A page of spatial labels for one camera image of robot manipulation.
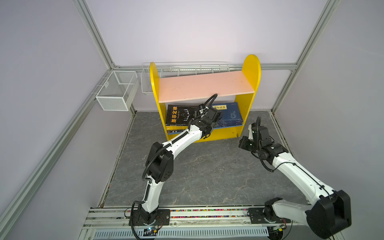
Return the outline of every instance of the yellow bottom panel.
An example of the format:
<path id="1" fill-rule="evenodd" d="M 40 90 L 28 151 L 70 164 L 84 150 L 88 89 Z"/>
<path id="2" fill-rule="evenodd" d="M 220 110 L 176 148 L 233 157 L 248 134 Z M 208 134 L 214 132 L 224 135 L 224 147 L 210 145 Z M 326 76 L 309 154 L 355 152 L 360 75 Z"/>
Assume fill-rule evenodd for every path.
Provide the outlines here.
<path id="1" fill-rule="evenodd" d="M 242 131 L 243 131 L 243 126 L 219 128 L 219 129 L 213 130 L 211 135 L 206 139 L 200 139 L 196 142 L 207 142 L 207 141 L 239 137 Z M 176 136 L 177 134 L 170 134 L 170 135 L 167 134 L 167 139 L 171 140 Z"/>

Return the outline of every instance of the bookshelf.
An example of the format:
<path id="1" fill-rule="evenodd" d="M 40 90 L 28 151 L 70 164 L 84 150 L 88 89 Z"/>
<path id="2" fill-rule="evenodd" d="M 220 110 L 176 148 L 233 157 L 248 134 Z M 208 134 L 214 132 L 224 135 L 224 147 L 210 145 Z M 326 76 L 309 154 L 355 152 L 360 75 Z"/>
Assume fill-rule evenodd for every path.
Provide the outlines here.
<path id="1" fill-rule="evenodd" d="M 165 120 L 167 114 L 166 103 L 203 99 L 205 102 L 213 94 L 218 96 L 233 96 L 238 103 L 240 114 L 244 120 L 243 126 L 215 129 L 210 137 L 196 142 L 213 141 L 240 137 L 249 111 L 260 84 L 261 67 L 256 55 L 248 55 L 244 60 L 241 71 L 210 73 L 172 78 L 159 78 L 155 63 L 149 67 L 153 94 L 159 109 L 164 132 L 168 140 L 176 134 L 167 134 Z"/>

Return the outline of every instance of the black mounting plate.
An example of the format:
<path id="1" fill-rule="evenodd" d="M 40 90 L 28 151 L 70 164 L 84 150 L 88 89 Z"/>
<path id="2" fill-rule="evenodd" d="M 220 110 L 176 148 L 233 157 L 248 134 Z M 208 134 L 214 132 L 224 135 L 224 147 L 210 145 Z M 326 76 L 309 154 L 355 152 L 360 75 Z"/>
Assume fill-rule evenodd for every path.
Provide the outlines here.
<path id="1" fill-rule="evenodd" d="M 134 221 L 133 225 L 134 226 L 147 226 L 144 224 L 143 221 L 139 219 L 139 212 L 137 210 L 133 210 L 133 213 L 131 212 L 131 219 L 129 220 L 129 225 L 131 225 L 132 220 Z M 163 226 L 169 225 L 169 219 L 170 219 L 170 210 L 169 209 L 159 209 L 157 210 L 156 217 L 162 217 L 161 218 L 156 218 L 155 222 L 152 225 L 161 225 L 161 222 L 163 222 Z"/>
<path id="2" fill-rule="evenodd" d="M 259 216 L 257 214 L 251 214 L 250 213 L 249 214 L 250 215 L 249 218 L 251 218 L 251 223 L 252 224 L 269 223 L 262 216 L 263 215 L 263 210 L 264 210 L 264 207 L 250 207 L 250 208 L 248 208 L 248 211 L 254 212 L 254 213 L 259 213 L 261 215 L 261 216 Z M 285 218 L 285 222 L 288 224 L 288 223 L 291 223 L 291 220 Z M 283 222 L 283 219 L 279 218 L 275 223 L 284 223 L 284 222 Z"/>

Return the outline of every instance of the robotic arm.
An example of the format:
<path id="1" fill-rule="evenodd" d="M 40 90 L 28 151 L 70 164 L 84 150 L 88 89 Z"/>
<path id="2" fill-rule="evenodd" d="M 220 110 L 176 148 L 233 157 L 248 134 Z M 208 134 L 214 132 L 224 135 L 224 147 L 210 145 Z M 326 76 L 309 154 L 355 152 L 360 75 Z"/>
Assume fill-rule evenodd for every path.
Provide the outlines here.
<path id="1" fill-rule="evenodd" d="M 210 97 L 200 105 L 200 115 L 189 122 L 188 128 L 177 137 L 162 144 L 156 142 L 152 145 L 142 175 L 147 181 L 146 192 L 139 204 L 139 219 L 146 225 L 155 222 L 159 207 L 159 196 L 164 182 L 173 173 L 173 161 L 177 155 L 191 143 L 209 137 L 213 127 L 217 125 L 220 111 L 211 107 L 217 94 Z M 270 172 L 280 170 L 303 192 L 309 205 L 296 204 L 274 198 L 265 202 L 264 218 L 274 222 L 280 218 L 288 218 L 309 226 L 319 237 L 326 239 L 351 225 L 351 201 L 343 191 L 335 191 L 324 184 L 308 170 L 306 170 L 294 157 L 279 143 L 274 143 L 265 126 L 260 125 L 261 117 L 251 124 L 249 135 L 243 136 L 239 147 L 251 152 L 259 158 L 263 167 Z M 267 161 L 274 167 L 266 166 Z"/>

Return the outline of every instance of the wire basket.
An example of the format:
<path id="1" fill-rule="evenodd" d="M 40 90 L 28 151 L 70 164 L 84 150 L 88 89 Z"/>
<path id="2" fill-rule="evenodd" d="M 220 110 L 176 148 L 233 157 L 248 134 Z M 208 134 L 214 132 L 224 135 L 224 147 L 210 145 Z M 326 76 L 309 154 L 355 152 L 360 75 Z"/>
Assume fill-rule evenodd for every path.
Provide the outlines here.
<path id="1" fill-rule="evenodd" d="M 153 95 L 149 64 L 143 63 L 141 91 Z M 160 78 L 229 72 L 228 62 L 155 63 Z"/>
<path id="2" fill-rule="evenodd" d="M 112 71 L 96 99 L 105 111 L 129 111 L 138 88 L 135 71 Z"/>

